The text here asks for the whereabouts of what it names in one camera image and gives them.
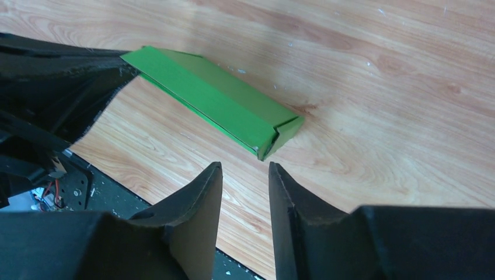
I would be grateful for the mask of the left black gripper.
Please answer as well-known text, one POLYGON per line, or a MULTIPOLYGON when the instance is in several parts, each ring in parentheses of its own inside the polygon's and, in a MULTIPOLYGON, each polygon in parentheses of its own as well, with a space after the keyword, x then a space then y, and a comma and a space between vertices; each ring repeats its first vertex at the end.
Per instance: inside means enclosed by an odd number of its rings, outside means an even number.
POLYGON ((67 173, 58 154, 139 74, 124 54, 1 33, 1 208, 67 173))

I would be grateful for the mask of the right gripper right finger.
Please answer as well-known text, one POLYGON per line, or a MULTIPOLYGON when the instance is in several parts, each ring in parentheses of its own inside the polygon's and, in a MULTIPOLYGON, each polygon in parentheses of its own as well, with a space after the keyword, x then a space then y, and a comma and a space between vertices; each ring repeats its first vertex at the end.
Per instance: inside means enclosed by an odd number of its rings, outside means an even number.
POLYGON ((494 211, 330 205, 269 165, 277 279, 493 279, 494 211))

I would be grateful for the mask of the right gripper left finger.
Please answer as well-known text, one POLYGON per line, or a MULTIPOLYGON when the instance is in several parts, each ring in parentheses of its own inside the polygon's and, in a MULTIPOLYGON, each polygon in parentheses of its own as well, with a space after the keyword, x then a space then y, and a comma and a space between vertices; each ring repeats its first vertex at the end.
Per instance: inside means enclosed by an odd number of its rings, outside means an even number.
POLYGON ((130 219, 110 212, 2 212, 2 279, 211 279, 222 166, 130 219))

